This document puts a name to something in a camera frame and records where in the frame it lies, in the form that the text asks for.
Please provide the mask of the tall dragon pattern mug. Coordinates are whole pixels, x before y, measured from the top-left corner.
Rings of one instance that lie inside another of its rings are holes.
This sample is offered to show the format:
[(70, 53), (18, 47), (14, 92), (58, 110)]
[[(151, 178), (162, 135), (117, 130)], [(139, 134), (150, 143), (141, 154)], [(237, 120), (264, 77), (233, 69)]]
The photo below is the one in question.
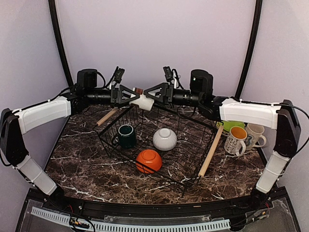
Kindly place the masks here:
[(248, 123), (245, 130), (247, 132), (247, 138), (245, 140), (246, 150), (266, 145), (267, 139), (263, 135), (265, 131), (263, 126)]

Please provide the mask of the white leaf pattern mug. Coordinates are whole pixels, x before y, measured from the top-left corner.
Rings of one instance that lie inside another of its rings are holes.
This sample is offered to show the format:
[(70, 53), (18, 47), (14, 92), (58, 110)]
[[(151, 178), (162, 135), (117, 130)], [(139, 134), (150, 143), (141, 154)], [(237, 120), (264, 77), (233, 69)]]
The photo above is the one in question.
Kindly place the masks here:
[(243, 156), (246, 151), (245, 140), (247, 136), (248, 134), (244, 128), (239, 126), (232, 127), (224, 144), (225, 151), (237, 157)]

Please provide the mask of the lime green plate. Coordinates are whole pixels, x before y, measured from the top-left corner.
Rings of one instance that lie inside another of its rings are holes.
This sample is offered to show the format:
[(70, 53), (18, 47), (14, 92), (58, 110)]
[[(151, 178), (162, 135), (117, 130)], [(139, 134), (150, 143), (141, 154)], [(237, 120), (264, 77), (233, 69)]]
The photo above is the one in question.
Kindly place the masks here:
[(226, 132), (230, 132), (232, 127), (241, 127), (241, 128), (245, 128), (245, 123), (240, 122), (240, 121), (223, 121), (223, 127), (224, 127), (224, 131)]

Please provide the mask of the dark green cup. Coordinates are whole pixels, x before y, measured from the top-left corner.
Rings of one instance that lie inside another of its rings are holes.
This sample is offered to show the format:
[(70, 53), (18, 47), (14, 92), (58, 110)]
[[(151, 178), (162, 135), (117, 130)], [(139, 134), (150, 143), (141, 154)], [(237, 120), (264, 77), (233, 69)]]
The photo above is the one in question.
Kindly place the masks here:
[(123, 149), (134, 148), (137, 144), (135, 129), (125, 124), (118, 128), (117, 134), (112, 138), (112, 145), (120, 145)]

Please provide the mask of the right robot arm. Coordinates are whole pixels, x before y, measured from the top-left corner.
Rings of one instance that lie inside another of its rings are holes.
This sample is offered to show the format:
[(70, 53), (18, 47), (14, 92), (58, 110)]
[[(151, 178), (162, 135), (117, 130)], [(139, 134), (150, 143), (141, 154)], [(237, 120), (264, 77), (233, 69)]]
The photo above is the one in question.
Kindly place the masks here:
[(251, 210), (261, 206), (289, 161), (299, 152), (301, 127), (290, 100), (281, 103), (243, 101), (235, 97), (213, 95), (213, 76), (205, 70), (191, 71), (190, 88), (175, 88), (172, 80), (177, 73), (164, 67), (166, 82), (144, 90), (144, 95), (163, 104), (196, 107), (207, 119), (213, 121), (241, 121), (276, 130), (273, 153), (261, 177), (247, 198)]

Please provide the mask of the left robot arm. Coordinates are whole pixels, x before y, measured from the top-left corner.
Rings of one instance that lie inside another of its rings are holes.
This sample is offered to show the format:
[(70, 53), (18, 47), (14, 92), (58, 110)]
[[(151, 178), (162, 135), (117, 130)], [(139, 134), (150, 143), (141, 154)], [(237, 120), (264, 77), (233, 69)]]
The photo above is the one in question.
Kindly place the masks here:
[(91, 104), (122, 107), (140, 98), (142, 91), (121, 85), (124, 69), (117, 67), (109, 81), (97, 86), (102, 74), (96, 69), (77, 73), (77, 82), (55, 97), (32, 106), (11, 110), (6, 108), (0, 118), (0, 160), (12, 166), (23, 177), (49, 197), (49, 203), (58, 211), (68, 207), (68, 199), (59, 192), (61, 187), (30, 156), (24, 135), (33, 129), (81, 113)]

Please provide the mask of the white brown striped cup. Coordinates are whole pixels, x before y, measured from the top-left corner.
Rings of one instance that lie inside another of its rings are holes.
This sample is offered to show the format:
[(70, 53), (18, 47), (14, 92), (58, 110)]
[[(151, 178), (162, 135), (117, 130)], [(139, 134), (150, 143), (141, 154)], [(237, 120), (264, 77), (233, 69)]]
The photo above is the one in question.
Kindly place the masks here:
[(154, 99), (146, 97), (143, 93), (143, 89), (134, 87), (132, 90), (138, 93), (140, 97), (136, 100), (131, 101), (129, 104), (136, 105), (142, 110), (151, 111), (154, 104)]

